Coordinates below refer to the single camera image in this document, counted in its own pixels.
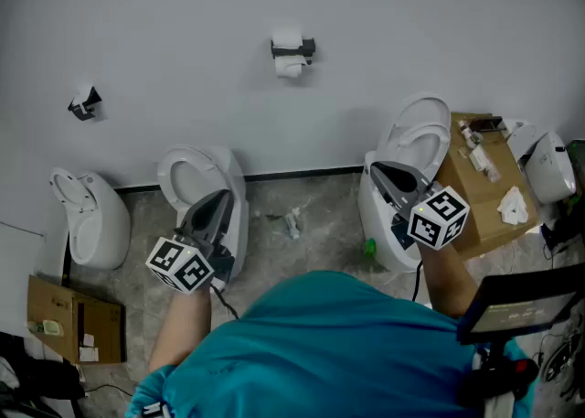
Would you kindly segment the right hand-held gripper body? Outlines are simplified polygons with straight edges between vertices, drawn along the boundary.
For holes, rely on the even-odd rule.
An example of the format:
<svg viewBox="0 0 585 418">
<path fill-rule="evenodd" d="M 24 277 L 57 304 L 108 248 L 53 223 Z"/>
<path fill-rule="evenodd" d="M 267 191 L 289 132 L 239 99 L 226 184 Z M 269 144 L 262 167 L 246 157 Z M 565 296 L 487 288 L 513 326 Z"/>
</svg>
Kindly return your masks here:
<svg viewBox="0 0 585 418">
<path fill-rule="evenodd" d="M 467 202 L 450 186 L 433 182 L 425 192 L 394 204 L 391 230 L 407 250 L 419 242 L 439 250 L 456 239 L 470 213 Z"/>
</svg>

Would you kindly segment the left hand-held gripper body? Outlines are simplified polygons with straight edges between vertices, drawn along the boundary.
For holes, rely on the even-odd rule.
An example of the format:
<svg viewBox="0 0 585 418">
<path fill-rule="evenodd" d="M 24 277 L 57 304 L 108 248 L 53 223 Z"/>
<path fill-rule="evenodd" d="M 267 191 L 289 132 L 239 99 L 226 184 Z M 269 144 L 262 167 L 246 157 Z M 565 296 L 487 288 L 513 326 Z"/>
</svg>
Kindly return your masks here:
<svg viewBox="0 0 585 418">
<path fill-rule="evenodd" d="M 172 237 L 157 240 L 145 265 L 182 294 L 193 294 L 209 285 L 223 291 L 236 269 L 237 237 L 220 232 L 208 241 L 175 228 Z"/>
</svg>

